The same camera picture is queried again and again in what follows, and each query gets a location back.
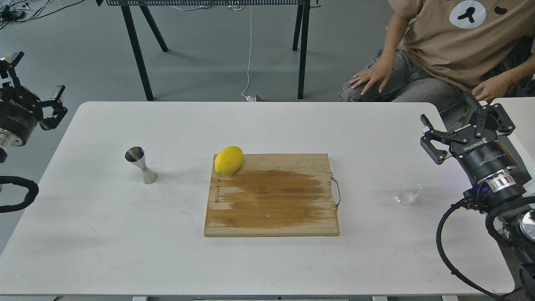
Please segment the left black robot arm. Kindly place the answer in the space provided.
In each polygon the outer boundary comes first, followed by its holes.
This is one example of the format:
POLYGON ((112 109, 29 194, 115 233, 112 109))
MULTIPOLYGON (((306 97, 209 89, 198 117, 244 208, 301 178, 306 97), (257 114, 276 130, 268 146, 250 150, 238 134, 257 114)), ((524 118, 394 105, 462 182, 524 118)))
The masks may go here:
MULTIPOLYGON (((23 51, 1 58, 1 163, 5 163, 12 148, 22 149, 28 145, 34 132, 55 132, 66 124, 70 113, 65 106, 63 93, 65 86, 59 84, 50 97, 42 99, 25 87, 16 68, 25 56, 23 51)), ((17 201, 1 201, 1 213, 12 213, 29 207, 39 194, 38 181, 19 175, 1 175, 1 196, 17 196, 17 201)))

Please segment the person right hand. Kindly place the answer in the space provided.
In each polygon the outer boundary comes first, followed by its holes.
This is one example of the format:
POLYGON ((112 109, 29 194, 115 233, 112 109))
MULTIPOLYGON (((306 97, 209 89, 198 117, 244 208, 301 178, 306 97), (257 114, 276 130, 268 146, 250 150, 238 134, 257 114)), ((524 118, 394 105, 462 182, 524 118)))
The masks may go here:
POLYGON ((390 61, 377 61, 368 69, 353 75, 349 81, 351 89, 362 87, 360 95, 365 95, 375 84, 379 84, 377 91, 381 93, 386 87, 392 74, 393 63, 390 61))

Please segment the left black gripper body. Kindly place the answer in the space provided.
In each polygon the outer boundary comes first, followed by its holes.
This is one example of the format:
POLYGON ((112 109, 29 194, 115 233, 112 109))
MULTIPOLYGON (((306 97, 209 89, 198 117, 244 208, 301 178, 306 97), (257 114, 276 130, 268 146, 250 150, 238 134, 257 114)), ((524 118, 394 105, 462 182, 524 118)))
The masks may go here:
POLYGON ((14 87, 1 88, 0 127, 1 133, 15 136, 12 145, 25 145, 29 140, 43 111, 38 108, 40 99, 28 89, 17 91, 14 87))

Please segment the person left hand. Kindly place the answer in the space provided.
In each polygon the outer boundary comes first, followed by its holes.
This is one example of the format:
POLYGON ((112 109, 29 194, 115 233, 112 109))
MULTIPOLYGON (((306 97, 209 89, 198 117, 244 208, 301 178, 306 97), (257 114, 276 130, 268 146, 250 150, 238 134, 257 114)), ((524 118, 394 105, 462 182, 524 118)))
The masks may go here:
POLYGON ((471 92, 477 101, 490 104, 494 99, 504 97, 512 85, 510 78, 504 74, 491 77, 478 84, 471 92))

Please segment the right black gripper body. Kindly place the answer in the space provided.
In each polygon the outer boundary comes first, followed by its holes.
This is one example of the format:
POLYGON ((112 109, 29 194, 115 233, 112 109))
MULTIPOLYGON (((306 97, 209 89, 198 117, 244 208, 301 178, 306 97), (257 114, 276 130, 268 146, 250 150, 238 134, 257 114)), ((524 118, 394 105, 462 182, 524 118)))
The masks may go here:
POLYGON ((509 171, 518 166, 496 135, 481 135, 475 138, 457 132, 453 135, 459 141, 451 142, 450 153, 460 164, 473 187, 501 170, 509 171))

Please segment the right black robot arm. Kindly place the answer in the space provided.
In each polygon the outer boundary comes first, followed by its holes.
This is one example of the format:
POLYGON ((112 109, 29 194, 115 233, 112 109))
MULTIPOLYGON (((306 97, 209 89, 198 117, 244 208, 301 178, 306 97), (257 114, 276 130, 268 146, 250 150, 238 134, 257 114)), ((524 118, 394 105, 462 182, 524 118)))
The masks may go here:
POLYGON ((451 263, 443 249, 443 227, 449 216, 459 208, 485 214, 489 235, 502 247, 512 248, 520 262, 519 277, 529 300, 534 299, 534 203, 533 196, 524 196, 525 189, 511 174, 517 162, 499 141, 510 135, 515 125, 501 104, 481 105, 469 94, 472 107, 469 124, 456 131, 435 129, 426 115, 420 119, 427 131, 420 139, 421 147, 436 164, 452 156, 464 170, 472 188, 463 192, 463 198, 443 214, 436 230, 436 247, 451 274, 474 289, 503 301, 504 297, 483 289, 464 276, 451 263))

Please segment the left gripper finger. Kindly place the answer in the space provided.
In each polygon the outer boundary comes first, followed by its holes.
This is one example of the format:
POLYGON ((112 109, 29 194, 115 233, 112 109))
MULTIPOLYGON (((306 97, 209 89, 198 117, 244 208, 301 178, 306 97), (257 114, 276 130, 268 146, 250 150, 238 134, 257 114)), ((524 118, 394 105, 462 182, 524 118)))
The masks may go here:
POLYGON ((56 86, 55 91, 51 94, 51 96, 48 98, 47 101, 40 101, 39 107, 41 109, 43 108, 52 108, 52 114, 48 118, 42 118, 39 120, 40 127, 44 131, 49 131, 57 128, 65 115, 67 114, 68 110, 63 105, 62 101, 62 95, 65 91, 65 86, 63 84, 60 84, 56 86))
POLYGON ((14 54, 14 57, 2 57, 0 59, 0 76, 2 80, 10 78, 15 89, 21 89, 23 86, 16 74, 15 67, 21 61, 25 53, 19 51, 14 54))

